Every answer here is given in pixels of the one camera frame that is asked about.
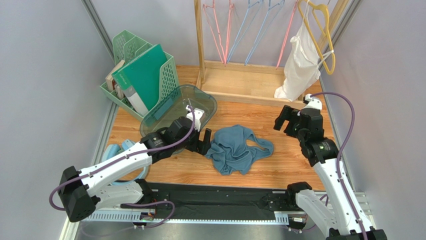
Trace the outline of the blue tank top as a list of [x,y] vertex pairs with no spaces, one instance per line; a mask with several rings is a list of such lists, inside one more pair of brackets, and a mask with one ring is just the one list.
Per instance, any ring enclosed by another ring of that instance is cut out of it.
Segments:
[[271,141],[256,137],[253,130],[239,124],[217,130],[210,143],[205,157],[223,176],[234,172],[246,175],[253,163],[270,157],[275,150]]

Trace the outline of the pink wire hanger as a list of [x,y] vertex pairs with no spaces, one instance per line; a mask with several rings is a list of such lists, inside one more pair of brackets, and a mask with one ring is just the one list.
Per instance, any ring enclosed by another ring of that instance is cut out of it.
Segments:
[[285,32],[285,35],[284,35],[284,38],[283,38],[283,41],[282,41],[278,60],[277,60],[276,66],[275,66],[275,70],[277,70],[278,67],[281,64],[281,61],[282,61],[282,58],[283,58],[283,55],[284,55],[284,51],[285,51],[285,48],[286,48],[287,40],[288,40],[288,37],[289,37],[289,33],[290,33],[290,30],[291,30],[291,27],[292,27],[294,15],[296,13],[296,8],[297,8],[297,5],[298,5],[298,2],[299,2],[298,0],[294,1],[292,12],[291,12],[291,15],[290,15],[290,19],[289,19],[289,22],[288,22],[288,25],[287,25],[287,28],[286,28],[286,32]]

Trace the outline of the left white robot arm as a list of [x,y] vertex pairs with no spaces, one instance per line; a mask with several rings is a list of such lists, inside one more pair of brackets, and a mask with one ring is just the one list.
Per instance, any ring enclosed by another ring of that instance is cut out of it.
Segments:
[[212,131],[207,128],[203,140],[200,129],[192,119],[179,117],[169,127],[148,133],[132,147],[110,159],[77,170],[74,166],[62,172],[57,193],[68,220],[82,221],[96,210],[116,205],[147,204],[150,188],[145,180],[135,180],[127,185],[112,183],[123,176],[160,160],[170,158],[175,152],[186,149],[204,156],[211,147]]

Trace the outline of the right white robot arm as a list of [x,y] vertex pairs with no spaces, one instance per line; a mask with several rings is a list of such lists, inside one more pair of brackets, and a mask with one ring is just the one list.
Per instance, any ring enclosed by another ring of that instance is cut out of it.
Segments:
[[301,110],[285,105],[275,119],[274,129],[296,138],[301,153],[319,176],[331,201],[329,210],[307,182],[287,186],[290,204],[301,208],[314,221],[327,240],[385,240],[386,233],[376,229],[350,191],[345,168],[338,160],[338,147],[324,136],[321,111],[312,107]]

